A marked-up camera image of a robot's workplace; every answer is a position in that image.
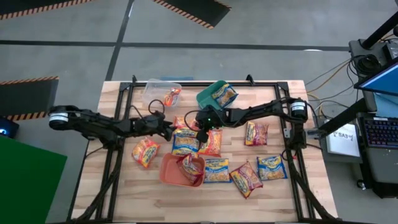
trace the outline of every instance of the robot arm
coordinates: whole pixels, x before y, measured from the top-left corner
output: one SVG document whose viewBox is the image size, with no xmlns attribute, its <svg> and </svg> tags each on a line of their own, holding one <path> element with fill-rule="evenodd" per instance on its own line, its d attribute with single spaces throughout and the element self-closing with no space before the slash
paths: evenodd
<svg viewBox="0 0 398 224">
<path fill-rule="evenodd" d="M 290 104 L 291 115 L 284 113 L 282 105 Z M 303 124 L 307 121 L 307 102 L 300 98 L 285 97 L 280 100 L 272 100 L 263 105 L 249 107 L 247 109 L 225 108 L 216 110 L 208 105 L 199 111 L 196 116 L 197 126 L 200 129 L 197 138 L 201 142 L 207 142 L 207 132 L 213 128 L 236 128 L 246 122 L 266 116 L 278 116 L 292 124 L 290 131 L 289 149 L 304 149 L 306 137 Z"/>
<path fill-rule="evenodd" d="M 119 136 L 128 138 L 158 134 L 170 141 L 175 129 L 159 111 L 141 118 L 115 120 L 76 106 L 54 106 L 50 108 L 49 115 L 52 129 L 78 131 L 87 139 L 98 138 L 104 147 L 114 145 Z"/>
</svg>

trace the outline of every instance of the green container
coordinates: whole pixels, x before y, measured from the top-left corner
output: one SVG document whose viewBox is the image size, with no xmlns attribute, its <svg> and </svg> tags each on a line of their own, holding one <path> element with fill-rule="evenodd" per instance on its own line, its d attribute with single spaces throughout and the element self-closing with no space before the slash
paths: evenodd
<svg viewBox="0 0 398 224">
<path fill-rule="evenodd" d="M 221 107 L 219 106 L 217 101 L 215 101 L 213 99 L 213 97 L 211 97 L 211 94 L 213 94 L 215 91 L 219 90 L 225 84 L 228 84 L 228 83 L 224 80 L 219 80 L 219 81 L 211 84 L 209 87 L 205 88 L 199 94 L 197 94 L 197 102 L 199 104 L 199 108 L 203 109 L 207 105 L 211 105 L 211 106 L 214 106 L 214 108 L 216 108 L 217 110 L 221 110 Z"/>
</svg>

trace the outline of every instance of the gray floor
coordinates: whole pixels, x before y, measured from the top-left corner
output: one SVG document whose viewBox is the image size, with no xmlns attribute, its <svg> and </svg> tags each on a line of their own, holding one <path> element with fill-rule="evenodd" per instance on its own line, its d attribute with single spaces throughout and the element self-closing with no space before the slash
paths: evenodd
<svg viewBox="0 0 398 224">
<path fill-rule="evenodd" d="M 124 41 L 346 47 L 349 40 L 366 38 L 397 10 L 394 0 L 222 1 L 233 10 L 215 29 L 207 30 L 150 0 L 136 0 Z M 114 42 L 127 2 L 96 0 L 0 21 L 0 40 Z M 95 110 L 112 53 L 112 47 L 0 45 L 0 81 L 58 75 L 56 104 Z M 133 74 L 140 80 L 164 76 L 242 80 L 251 74 L 257 80 L 309 81 L 347 58 L 348 52 L 122 48 L 113 80 L 130 80 Z M 341 72 L 314 94 L 322 98 L 350 85 Z M 350 105 L 355 96 L 350 90 L 333 100 Z M 335 116 L 342 109 L 328 105 L 325 113 Z M 47 218 L 47 222 L 64 221 L 87 141 L 73 131 L 52 131 L 44 119 L 20 124 L 18 140 L 68 156 L 67 171 Z M 371 191 L 357 189 L 349 164 L 326 162 L 326 168 L 340 218 L 396 223 L 397 200 L 381 200 Z"/>
</svg>

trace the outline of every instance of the wooden tabletop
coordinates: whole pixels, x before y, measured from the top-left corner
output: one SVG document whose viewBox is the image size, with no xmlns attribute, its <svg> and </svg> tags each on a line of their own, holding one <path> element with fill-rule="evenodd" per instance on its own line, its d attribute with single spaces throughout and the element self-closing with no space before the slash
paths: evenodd
<svg viewBox="0 0 398 224">
<path fill-rule="evenodd" d="M 303 81 L 287 82 L 291 97 L 308 99 Z M 114 116 L 119 84 L 120 82 L 104 82 L 98 112 L 105 116 Z M 149 112 L 141 99 L 143 89 L 134 88 L 132 104 L 139 109 L 142 115 L 145 115 Z M 204 88 L 183 87 L 178 109 L 166 110 L 166 119 L 173 121 L 175 115 L 183 116 L 188 111 L 197 110 L 196 95 L 202 89 Z M 234 89 L 239 96 L 230 106 L 231 108 L 247 108 L 275 99 L 273 87 L 236 86 Z M 125 102 L 126 97 L 124 97 L 121 111 L 124 111 Z M 308 113 L 305 127 L 312 128 L 314 123 L 310 116 L 311 112 Z M 130 112 L 130 117 L 132 116 L 138 116 L 133 109 Z M 255 159 L 257 156 L 264 158 L 276 156 L 284 150 L 279 118 L 270 116 L 257 119 L 256 122 L 269 125 L 267 146 L 244 146 L 246 125 L 234 129 L 223 128 L 221 157 L 229 159 L 229 171 L 244 164 L 246 160 L 256 169 Z M 203 184 L 197 189 L 162 184 L 159 180 L 159 167 L 163 156 L 171 152 L 172 143 L 160 136 L 153 136 L 152 139 L 160 143 L 161 147 L 150 167 L 145 169 L 131 157 L 133 147 L 141 139 L 129 138 L 126 140 L 114 211 L 115 222 L 297 221 L 289 179 L 265 181 L 263 188 L 255 189 L 248 199 L 244 199 L 234 183 Z M 308 143 L 318 145 L 314 140 L 308 140 Z M 88 147 L 88 153 L 100 146 L 99 141 L 93 141 Z M 317 148 L 308 147 L 303 150 L 303 156 L 312 192 L 326 210 L 337 217 L 322 152 Z M 102 150 L 86 159 L 72 217 L 81 215 L 98 193 L 105 158 L 106 150 Z M 300 191 L 300 198 L 304 214 L 307 214 L 302 191 Z"/>
</svg>

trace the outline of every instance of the orange bowl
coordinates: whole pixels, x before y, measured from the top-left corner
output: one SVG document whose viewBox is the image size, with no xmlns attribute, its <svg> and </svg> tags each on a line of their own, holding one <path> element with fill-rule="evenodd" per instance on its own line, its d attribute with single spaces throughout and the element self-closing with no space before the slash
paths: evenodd
<svg viewBox="0 0 398 224">
<path fill-rule="evenodd" d="M 203 183 L 205 177 L 202 176 L 195 183 L 192 183 L 181 173 L 178 168 L 177 161 L 181 158 L 180 156 L 175 156 L 171 153 L 167 153 L 162 160 L 162 165 L 160 166 L 160 181 L 165 184 L 172 184 L 184 187 L 199 187 Z M 192 162 L 205 173 L 205 160 L 201 157 L 193 158 Z"/>
</svg>

